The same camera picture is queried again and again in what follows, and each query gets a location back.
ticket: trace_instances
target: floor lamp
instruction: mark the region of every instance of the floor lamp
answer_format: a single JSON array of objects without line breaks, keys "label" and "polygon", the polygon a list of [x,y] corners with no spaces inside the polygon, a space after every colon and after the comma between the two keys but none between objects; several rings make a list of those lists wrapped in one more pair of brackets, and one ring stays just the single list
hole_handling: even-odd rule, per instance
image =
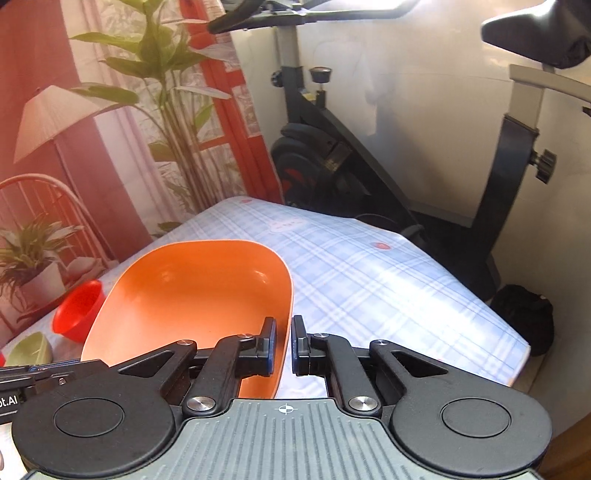
[{"label": "floor lamp", "polygon": [[[21,161],[45,143],[51,142],[56,149],[57,158],[66,177],[67,185],[84,205],[80,192],[64,160],[63,153],[56,142],[56,136],[80,120],[102,113],[112,105],[112,102],[101,102],[97,99],[85,98],[55,85],[47,87],[25,104],[21,125],[18,129],[14,163]],[[114,260],[116,257],[109,243],[90,213],[88,213],[88,216],[96,234],[100,236],[101,243],[104,244],[105,250],[107,250],[107,255]]]}]

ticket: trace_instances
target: light green bowl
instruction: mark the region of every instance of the light green bowl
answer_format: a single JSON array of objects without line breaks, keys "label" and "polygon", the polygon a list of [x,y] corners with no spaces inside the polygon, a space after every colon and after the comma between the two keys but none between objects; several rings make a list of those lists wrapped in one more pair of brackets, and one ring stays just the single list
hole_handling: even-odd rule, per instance
[{"label": "light green bowl", "polygon": [[4,366],[50,364],[51,360],[53,360],[51,345],[45,335],[35,332],[17,343],[8,355]]}]

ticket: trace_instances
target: red bowl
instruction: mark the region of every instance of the red bowl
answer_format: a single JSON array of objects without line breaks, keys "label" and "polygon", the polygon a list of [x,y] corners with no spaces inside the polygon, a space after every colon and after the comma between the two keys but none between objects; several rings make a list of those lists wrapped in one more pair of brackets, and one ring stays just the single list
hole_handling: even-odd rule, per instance
[{"label": "red bowl", "polygon": [[52,325],[54,333],[84,343],[104,302],[103,285],[99,280],[83,283],[57,308]]}]

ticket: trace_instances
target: white flower pot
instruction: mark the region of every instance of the white flower pot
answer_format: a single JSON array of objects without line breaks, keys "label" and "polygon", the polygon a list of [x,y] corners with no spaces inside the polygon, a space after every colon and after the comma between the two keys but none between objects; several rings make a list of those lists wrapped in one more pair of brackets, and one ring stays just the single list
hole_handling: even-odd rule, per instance
[{"label": "white flower pot", "polygon": [[38,307],[44,307],[66,293],[57,263],[51,263],[38,276],[21,286],[21,292],[27,303]]}]

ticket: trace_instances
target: adjustment knob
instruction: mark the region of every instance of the adjustment knob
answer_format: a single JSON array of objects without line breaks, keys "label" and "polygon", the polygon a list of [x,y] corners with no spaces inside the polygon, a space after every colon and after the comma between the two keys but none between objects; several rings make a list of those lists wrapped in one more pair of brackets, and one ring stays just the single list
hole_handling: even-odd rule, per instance
[{"label": "adjustment knob", "polygon": [[273,72],[271,75],[271,85],[273,85],[273,87],[283,87],[283,72],[281,70]]},{"label": "adjustment knob", "polygon": [[312,81],[314,83],[329,83],[331,73],[332,69],[328,67],[313,67],[310,69],[310,74],[312,75]]},{"label": "adjustment knob", "polygon": [[544,183],[548,183],[552,178],[552,174],[554,173],[556,160],[557,158],[555,154],[553,154],[550,150],[544,150],[544,153],[542,153],[536,161],[538,173],[535,175],[535,178],[543,181]]}]

